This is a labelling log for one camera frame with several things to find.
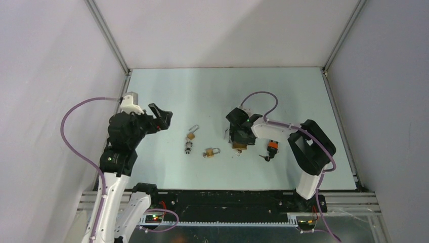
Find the large brass padlock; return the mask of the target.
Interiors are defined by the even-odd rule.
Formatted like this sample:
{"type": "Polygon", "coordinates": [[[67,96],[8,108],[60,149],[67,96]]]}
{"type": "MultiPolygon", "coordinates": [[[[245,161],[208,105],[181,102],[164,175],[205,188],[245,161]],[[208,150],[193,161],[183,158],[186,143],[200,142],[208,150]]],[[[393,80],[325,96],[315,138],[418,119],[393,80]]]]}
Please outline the large brass padlock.
{"type": "Polygon", "coordinates": [[[228,140],[228,143],[231,144],[232,148],[237,150],[237,151],[243,151],[247,149],[247,145],[245,144],[240,144],[237,142],[233,142],[230,138],[230,132],[229,129],[225,129],[224,134],[223,134],[223,139],[224,140],[228,140]]]}

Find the orange black padlock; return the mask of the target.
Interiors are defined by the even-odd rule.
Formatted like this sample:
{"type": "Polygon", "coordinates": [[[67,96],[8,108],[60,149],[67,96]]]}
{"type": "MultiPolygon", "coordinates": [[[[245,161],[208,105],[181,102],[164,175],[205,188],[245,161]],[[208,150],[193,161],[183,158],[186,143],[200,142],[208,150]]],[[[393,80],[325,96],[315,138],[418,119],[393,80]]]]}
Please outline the orange black padlock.
{"type": "Polygon", "coordinates": [[[265,161],[270,161],[278,153],[279,143],[274,140],[269,140],[267,145],[267,154],[260,155],[265,161]]]}

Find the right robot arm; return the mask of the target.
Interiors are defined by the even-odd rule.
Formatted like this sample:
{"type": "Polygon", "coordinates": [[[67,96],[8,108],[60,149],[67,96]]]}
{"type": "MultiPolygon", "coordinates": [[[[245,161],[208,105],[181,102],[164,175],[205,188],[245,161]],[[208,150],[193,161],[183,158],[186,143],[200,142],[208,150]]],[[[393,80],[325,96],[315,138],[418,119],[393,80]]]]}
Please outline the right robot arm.
{"type": "Polygon", "coordinates": [[[269,120],[261,114],[250,113],[236,107],[226,115],[229,122],[228,140],[233,149],[246,150],[254,146],[257,139],[267,139],[266,160],[271,160],[278,153],[278,143],[287,142],[301,169],[299,183],[295,189],[295,207],[302,212],[308,211],[315,204],[313,196],[320,186],[320,180],[327,171],[327,165],[336,164],[333,156],[336,147],[311,119],[299,125],[285,124],[269,120]]]}

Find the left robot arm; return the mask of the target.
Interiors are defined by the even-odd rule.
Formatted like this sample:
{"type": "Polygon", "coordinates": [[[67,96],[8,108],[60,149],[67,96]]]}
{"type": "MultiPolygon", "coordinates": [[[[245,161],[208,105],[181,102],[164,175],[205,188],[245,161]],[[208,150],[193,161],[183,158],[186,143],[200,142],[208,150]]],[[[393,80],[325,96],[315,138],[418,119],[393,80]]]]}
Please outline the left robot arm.
{"type": "Polygon", "coordinates": [[[148,105],[152,115],[133,105],[109,119],[107,146],[100,157],[100,184],[96,205],[82,242],[127,242],[143,214],[159,207],[156,185],[136,185],[123,214],[121,199],[137,160],[136,148],[146,135],[167,130],[173,113],[148,105]]]}

